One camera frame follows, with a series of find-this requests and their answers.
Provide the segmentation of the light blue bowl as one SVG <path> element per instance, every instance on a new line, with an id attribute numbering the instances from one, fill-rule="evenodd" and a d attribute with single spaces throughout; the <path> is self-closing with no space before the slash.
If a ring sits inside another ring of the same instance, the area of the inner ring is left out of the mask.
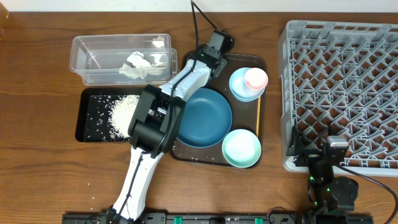
<path id="1" fill-rule="evenodd" d="M 239 68 L 232 73 L 229 79 L 229 89 L 233 96 L 242 102 L 250 102 L 259 98 L 265 91 L 265 88 L 260 90 L 253 90 L 246 85 L 245 74 L 251 68 Z"/>

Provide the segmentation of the wooden chopstick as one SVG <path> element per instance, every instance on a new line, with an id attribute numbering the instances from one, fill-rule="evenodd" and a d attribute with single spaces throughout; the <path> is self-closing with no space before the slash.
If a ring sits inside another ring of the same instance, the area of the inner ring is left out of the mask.
<path id="1" fill-rule="evenodd" d="M 259 137 L 260 129 L 260 117 L 261 117 L 261 96 L 257 99 L 257 111 L 256 111 L 256 136 Z"/>

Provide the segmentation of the pink cup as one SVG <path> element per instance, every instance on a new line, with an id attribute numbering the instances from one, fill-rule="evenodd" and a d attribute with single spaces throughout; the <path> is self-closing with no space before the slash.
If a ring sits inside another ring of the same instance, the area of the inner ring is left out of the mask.
<path id="1" fill-rule="evenodd" d="M 253 90 L 265 88 L 269 82 L 267 73 L 260 68 L 250 68 L 244 74 L 245 84 Z"/>

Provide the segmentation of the mint green bowl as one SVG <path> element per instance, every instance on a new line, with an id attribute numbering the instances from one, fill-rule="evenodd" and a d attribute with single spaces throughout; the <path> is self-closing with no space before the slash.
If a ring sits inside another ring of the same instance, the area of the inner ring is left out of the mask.
<path id="1" fill-rule="evenodd" d="M 262 147 L 254 133 L 247 129 L 236 129 L 223 139 L 221 151 L 230 165 L 245 169 L 259 161 Z"/>

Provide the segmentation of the dark blue plate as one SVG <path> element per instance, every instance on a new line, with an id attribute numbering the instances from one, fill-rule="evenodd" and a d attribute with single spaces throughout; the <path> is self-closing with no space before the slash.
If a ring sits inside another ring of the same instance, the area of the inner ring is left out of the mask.
<path id="1" fill-rule="evenodd" d="M 232 109 L 217 91 L 200 88 L 187 101 L 178 140 L 195 148 L 219 143 L 229 133 Z"/>

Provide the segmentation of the white tissue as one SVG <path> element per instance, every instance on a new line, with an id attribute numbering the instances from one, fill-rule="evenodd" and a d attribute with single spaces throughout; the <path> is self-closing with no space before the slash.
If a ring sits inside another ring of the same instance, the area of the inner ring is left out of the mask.
<path id="1" fill-rule="evenodd" d="M 144 58 L 144 54 L 138 51 L 133 52 L 119 69 L 119 73 L 132 79 L 145 79 L 148 75 L 159 76 L 162 69 L 156 64 L 151 64 Z"/>

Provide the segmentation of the pile of white rice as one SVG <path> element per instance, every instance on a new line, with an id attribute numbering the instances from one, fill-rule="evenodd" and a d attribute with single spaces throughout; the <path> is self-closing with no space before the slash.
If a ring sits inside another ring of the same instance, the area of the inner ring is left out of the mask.
<path id="1" fill-rule="evenodd" d="M 108 119 L 111 126 L 109 132 L 111 139 L 126 139 L 129 137 L 128 128 L 138 101 L 139 95 L 124 95 L 111 105 Z"/>

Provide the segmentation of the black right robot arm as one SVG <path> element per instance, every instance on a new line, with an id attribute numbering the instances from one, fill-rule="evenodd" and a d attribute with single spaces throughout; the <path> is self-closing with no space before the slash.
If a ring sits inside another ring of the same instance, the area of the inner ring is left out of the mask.
<path id="1" fill-rule="evenodd" d="M 348 141 L 338 135 L 329 135 L 321 149 L 306 149 L 300 131 L 292 127 L 286 155 L 294 156 L 296 164 L 308 168 L 308 197 L 315 204 L 315 208 L 301 215 L 300 223 L 349 223 L 348 212 L 354 210 L 359 185 L 348 177 L 336 177 L 333 170 L 347 150 Z"/>

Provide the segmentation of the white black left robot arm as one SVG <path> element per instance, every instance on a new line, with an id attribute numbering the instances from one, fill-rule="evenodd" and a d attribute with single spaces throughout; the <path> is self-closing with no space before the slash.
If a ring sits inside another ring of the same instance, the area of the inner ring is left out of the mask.
<path id="1" fill-rule="evenodd" d="M 172 148 L 187 100 L 226 66 L 225 53 L 234 37 L 214 30 L 209 42 L 197 45 L 185 67 L 167 83 L 147 85 L 128 127 L 131 159 L 121 193 L 108 208 L 105 223 L 134 223 L 145 208 L 147 190 L 161 157 Z"/>

